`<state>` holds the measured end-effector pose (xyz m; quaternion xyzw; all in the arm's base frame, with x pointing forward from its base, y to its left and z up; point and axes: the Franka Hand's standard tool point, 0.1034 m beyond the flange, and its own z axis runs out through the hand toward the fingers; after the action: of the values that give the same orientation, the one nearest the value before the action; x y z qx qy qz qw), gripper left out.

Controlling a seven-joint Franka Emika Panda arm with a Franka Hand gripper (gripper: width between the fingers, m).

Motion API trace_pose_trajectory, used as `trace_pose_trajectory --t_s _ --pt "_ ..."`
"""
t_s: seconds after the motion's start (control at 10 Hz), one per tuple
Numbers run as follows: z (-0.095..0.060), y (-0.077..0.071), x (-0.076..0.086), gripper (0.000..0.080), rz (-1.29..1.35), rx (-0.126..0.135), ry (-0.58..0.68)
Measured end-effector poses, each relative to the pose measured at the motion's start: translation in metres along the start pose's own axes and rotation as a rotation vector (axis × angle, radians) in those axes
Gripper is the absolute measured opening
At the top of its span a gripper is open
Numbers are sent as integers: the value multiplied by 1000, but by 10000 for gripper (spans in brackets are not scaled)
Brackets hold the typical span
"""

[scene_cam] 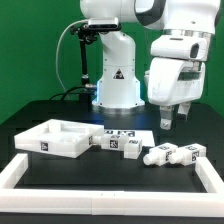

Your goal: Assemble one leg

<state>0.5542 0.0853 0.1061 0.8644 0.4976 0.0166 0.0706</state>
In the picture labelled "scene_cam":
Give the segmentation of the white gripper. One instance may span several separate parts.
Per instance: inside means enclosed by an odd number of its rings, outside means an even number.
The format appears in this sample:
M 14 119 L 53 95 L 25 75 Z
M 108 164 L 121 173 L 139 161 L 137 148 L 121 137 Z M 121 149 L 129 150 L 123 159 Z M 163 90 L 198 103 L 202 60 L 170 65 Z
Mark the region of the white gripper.
M 192 101 L 203 92 L 207 40 L 200 37 L 162 35 L 151 45 L 154 56 L 148 78 L 148 99 L 160 105 L 160 127 L 170 130 L 174 107 L 186 120 Z

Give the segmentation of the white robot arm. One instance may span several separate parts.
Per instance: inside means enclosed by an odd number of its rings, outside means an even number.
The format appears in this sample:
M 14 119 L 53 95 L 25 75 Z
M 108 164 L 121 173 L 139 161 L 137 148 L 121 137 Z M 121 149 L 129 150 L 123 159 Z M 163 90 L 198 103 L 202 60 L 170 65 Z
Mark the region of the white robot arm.
M 145 72 L 149 102 L 160 107 L 163 129 L 170 129 L 173 110 L 187 116 L 201 97 L 211 39 L 221 15 L 221 0 L 80 0 L 87 28 L 100 33 L 103 75 L 93 107 L 126 113 L 144 106 L 135 77 L 135 42 L 119 30 L 122 22 L 138 22 L 161 30 L 150 49 Z

